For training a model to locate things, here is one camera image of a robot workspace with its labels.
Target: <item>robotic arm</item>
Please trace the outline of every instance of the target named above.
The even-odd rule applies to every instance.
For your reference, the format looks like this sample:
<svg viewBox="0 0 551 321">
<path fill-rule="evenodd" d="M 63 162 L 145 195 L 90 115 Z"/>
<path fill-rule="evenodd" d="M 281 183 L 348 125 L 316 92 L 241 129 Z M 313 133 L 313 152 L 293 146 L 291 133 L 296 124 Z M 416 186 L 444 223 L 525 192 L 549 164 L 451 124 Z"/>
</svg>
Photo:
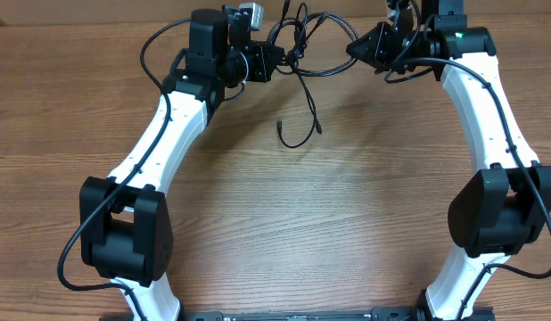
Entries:
<svg viewBox="0 0 551 321">
<path fill-rule="evenodd" d="M 412 4 L 418 12 L 415 0 Z M 379 23 L 350 44 L 347 53 L 375 67 L 377 73 L 390 70 L 387 77 L 393 72 L 413 71 L 428 59 L 454 62 L 433 64 L 432 70 L 456 106 L 472 160 L 473 178 L 448 210 L 448 226 L 455 245 L 438 278 L 423 291 L 415 308 L 374 308 L 370 313 L 238 315 L 238 321 L 258 317 L 278 321 L 292 317 L 301 319 L 297 321 L 434 321 L 462 317 L 471 321 L 493 320 L 491 309 L 473 307 L 490 278 L 486 267 L 505 263 L 524 244 L 536 241 L 546 223 L 534 194 L 523 181 L 519 163 L 510 153 L 502 128 L 504 117 L 523 169 L 529 169 L 547 212 L 551 210 L 551 167 L 539 164 L 517 127 L 499 80 L 498 58 L 489 32 L 467 28 L 462 1 L 424 0 L 424 17 L 432 17 L 426 20 L 431 32 L 420 32 L 420 16 L 418 28 L 412 30 L 408 0 L 388 0 L 387 6 L 392 25 Z M 165 196 L 190 144 L 225 100 L 225 87 L 245 81 L 268 82 L 284 58 L 284 49 L 251 40 L 251 31 L 259 29 L 261 18 L 262 9 L 257 4 L 193 12 L 186 67 L 172 68 L 163 82 L 163 96 L 151 124 L 133 151 L 107 178 L 90 177 L 82 186 L 79 197 L 83 223 L 136 170 L 170 108 L 169 125 L 138 174 L 81 234 L 83 261 L 112 283 L 127 286 L 121 291 L 134 315 L 121 320 L 235 321 L 236 316 L 219 312 L 185 314 L 182 303 L 172 293 L 165 273 L 173 248 Z M 462 66 L 491 84 L 504 117 L 486 85 Z M 516 196 L 507 196 L 510 187 Z M 123 210 L 134 212 L 134 223 L 112 216 Z"/>
</svg>

